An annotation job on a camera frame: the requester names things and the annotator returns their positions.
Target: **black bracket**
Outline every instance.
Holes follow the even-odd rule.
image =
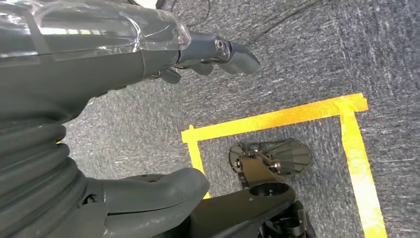
[[[183,224],[158,237],[316,237],[294,189],[281,176],[258,159],[241,155],[238,161],[247,188],[201,201]]]

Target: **gray carpet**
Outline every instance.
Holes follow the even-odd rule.
[[[192,30],[245,42],[306,2],[211,0],[209,19]],[[414,2],[323,1],[250,45],[262,63],[260,73],[230,75],[216,69],[199,76],[184,71],[177,85],[146,81],[110,92],[93,99],[67,124],[65,142],[88,176],[169,173],[191,166],[181,141],[189,124],[201,127],[362,92],[370,109],[357,118],[388,236],[420,237]],[[191,23],[206,9],[205,0],[179,0],[174,12]],[[314,155],[311,167],[287,181],[308,209],[318,236],[363,237],[338,117],[200,142],[211,194],[239,189],[226,157],[233,143],[289,137],[307,144]]]

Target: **black cable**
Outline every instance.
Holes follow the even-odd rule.
[[[313,6],[313,5],[317,4],[317,3],[321,2],[321,1],[322,1],[322,0],[316,0],[316,1],[312,2],[312,3],[309,3],[308,5],[306,5],[306,6],[302,7],[302,8],[300,8],[300,9],[298,9],[298,10],[296,10],[296,11],[292,12],[291,14],[286,15],[284,18],[282,18],[282,19],[278,20],[277,22],[275,22],[274,24],[272,24],[270,27],[268,27],[267,29],[265,29],[264,31],[262,31],[261,33],[259,33],[258,35],[256,35],[255,37],[251,38],[249,41],[247,41],[247,42],[245,43],[245,45],[247,45],[247,46],[248,46],[248,45],[250,45],[250,44],[252,44],[252,43],[256,42],[259,38],[261,38],[263,35],[267,34],[267,33],[268,33],[269,31],[271,31],[272,29],[276,28],[276,27],[277,27],[278,25],[280,25],[283,21],[285,21],[285,20],[287,20],[288,18],[290,18],[290,17],[292,17],[292,16],[294,16],[294,15],[296,15],[296,14],[298,14],[298,13],[300,13],[300,12],[302,12],[302,11],[304,11],[304,10],[308,9],[308,8],[310,8],[311,6]]]
[[[173,1],[172,6],[171,6],[171,9],[170,9],[170,12],[173,12],[173,8],[175,7],[175,4],[176,4],[177,2],[178,2],[178,0],[174,0],[174,1]],[[208,17],[209,17],[209,15],[210,15],[210,10],[211,10],[211,2],[210,2],[210,0],[207,0],[207,3],[209,4],[209,7],[208,7],[208,9],[207,9],[207,13],[206,13],[205,17],[204,17],[201,21],[199,21],[199,22],[197,22],[197,23],[187,24],[187,26],[188,26],[188,27],[191,27],[191,26],[196,26],[196,25],[201,24],[201,23],[203,23],[204,21],[206,21],[206,20],[207,20],[207,18],[208,18]]]

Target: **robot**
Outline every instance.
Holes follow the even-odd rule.
[[[57,144],[66,134],[61,124],[92,97],[147,79],[177,83],[177,70],[207,75],[215,65],[234,74],[260,69],[244,45],[189,32],[166,11],[95,0],[1,1],[0,237],[315,237],[281,177],[310,162],[293,139],[234,145],[229,160],[243,190],[206,200],[209,183],[193,168],[86,178],[67,145]]]

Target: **tape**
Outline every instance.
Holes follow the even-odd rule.
[[[375,183],[365,144],[349,101],[338,102],[341,121],[341,137],[349,166],[350,179],[366,238],[386,238],[386,229],[376,194]]]
[[[362,93],[357,93],[201,128],[191,125],[181,137],[188,144],[193,167],[205,174],[198,141],[340,116],[342,143],[365,237],[386,238],[368,156],[355,116],[355,112],[366,110],[367,100]]]

